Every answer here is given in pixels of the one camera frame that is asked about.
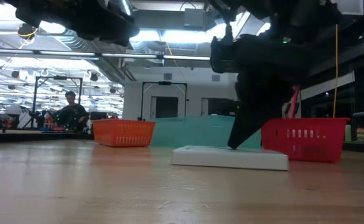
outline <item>wooden table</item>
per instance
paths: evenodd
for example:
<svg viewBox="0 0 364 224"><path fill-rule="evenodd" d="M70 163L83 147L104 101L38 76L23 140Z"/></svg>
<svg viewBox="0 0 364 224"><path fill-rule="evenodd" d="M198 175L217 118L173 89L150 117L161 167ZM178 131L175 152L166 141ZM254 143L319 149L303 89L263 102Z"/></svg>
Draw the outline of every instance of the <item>wooden table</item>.
<svg viewBox="0 0 364 224"><path fill-rule="evenodd" d="M289 172L170 165L170 149L0 144L0 224L364 224L364 154Z"/></svg>

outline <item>man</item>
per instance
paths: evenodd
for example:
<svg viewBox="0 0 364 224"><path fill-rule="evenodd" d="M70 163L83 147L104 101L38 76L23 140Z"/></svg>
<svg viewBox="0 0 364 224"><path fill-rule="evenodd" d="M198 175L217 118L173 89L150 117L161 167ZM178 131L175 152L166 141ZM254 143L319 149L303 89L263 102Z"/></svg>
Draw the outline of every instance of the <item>man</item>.
<svg viewBox="0 0 364 224"><path fill-rule="evenodd" d="M65 94L68 106L64 107L57 115L57 124L68 129L82 131L87 121L88 113L82 105L75 103L75 93L68 91Z"/></svg>

